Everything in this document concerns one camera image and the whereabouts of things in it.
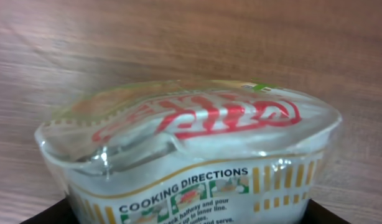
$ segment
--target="food picture on lid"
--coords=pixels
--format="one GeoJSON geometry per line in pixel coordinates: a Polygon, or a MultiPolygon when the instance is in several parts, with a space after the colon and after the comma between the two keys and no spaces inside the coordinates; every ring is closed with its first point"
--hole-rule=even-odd
{"type": "Polygon", "coordinates": [[[232,177],[227,179],[213,180],[209,182],[211,197],[221,197],[229,194],[249,193],[248,177],[232,177]]]}
{"type": "Polygon", "coordinates": [[[174,215],[177,212],[187,208],[189,205],[206,198],[207,192],[206,185],[204,183],[186,188],[170,199],[172,202],[172,213],[174,215]]]}
{"type": "Polygon", "coordinates": [[[167,201],[163,201],[147,210],[121,215],[123,224],[158,224],[169,218],[169,210],[167,209],[167,201]]]}

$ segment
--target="food packaging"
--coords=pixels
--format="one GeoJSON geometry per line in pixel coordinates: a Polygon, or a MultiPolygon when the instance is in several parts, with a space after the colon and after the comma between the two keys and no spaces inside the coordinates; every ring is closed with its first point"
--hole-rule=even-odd
{"type": "Polygon", "coordinates": [[[341,121],[293,90],[173,80],[84,97],[35,137],[81,224],[293,224],[341,121]]]}

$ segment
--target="brown wood grain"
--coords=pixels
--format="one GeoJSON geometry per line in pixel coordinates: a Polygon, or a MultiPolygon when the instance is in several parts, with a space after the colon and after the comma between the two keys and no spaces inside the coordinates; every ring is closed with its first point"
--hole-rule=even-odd
{"type": "Polygon", "coordinates": [[[62,198],[33,137],[52,107],[190,77],[259,78],[338,108],[312,197],[382,223],[382,0],[0,0],[0,223],[62,198]]]}

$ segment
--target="instant noodle cup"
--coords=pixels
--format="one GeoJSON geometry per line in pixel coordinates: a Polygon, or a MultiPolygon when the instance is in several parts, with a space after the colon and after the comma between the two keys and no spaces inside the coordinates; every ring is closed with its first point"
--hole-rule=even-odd
{"type": "Polygon", "coordinates": [[[36,131],[80,223],[298,223],[339,112],[248,82],[135,83],[36,131]]]}

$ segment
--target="plastic wrap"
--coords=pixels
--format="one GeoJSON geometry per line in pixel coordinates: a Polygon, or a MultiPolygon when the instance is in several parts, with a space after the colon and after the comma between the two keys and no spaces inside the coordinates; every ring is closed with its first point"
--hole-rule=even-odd
{"type": "Polygon", "coordinates": [[[82,224],[293,224],[341,121],[293,90],[168,81],[88,96],[35,137],[82,224]]]}

